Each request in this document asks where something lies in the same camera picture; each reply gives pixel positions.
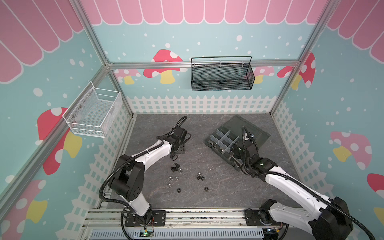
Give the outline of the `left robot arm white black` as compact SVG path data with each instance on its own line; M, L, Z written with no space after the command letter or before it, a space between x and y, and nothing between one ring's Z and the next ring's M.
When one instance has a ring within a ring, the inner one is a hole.
M99 189L100 200L123 205L134 216L148 222L152 216L152 206L142 193L145 173L166 156L170 156L173 161L178 159L178 153L192 136L182 128L187 118L181 117L168 133L157 136L156 143L151 147L133 156L120 156L114 170Z

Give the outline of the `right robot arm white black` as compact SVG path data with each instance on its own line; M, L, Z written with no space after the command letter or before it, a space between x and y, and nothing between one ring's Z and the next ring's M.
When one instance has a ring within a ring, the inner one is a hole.
M300 205L300 208L291 208L268 200L260 207L262 218L294 226L317 240L345 240L354 226L358 226L370 240L375 239L364 224L350 215L344 200L312 190L274 161L260 157L256 140L246 127L242 127L242 147L235 152L242 158L240 169L245 175L274 186Z

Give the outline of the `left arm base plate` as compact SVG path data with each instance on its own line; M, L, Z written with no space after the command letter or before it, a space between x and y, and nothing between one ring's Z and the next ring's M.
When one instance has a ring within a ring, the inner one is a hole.
M143 217L139 215L128 214L124 217L125 227L164 227L166 221L166 211L150 211Z

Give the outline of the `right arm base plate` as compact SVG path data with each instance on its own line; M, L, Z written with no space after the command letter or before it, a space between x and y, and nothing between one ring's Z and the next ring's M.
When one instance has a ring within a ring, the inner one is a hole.
M268 211L259 209L246 209L244 211L247 226L284 226L284 223L275 222Z

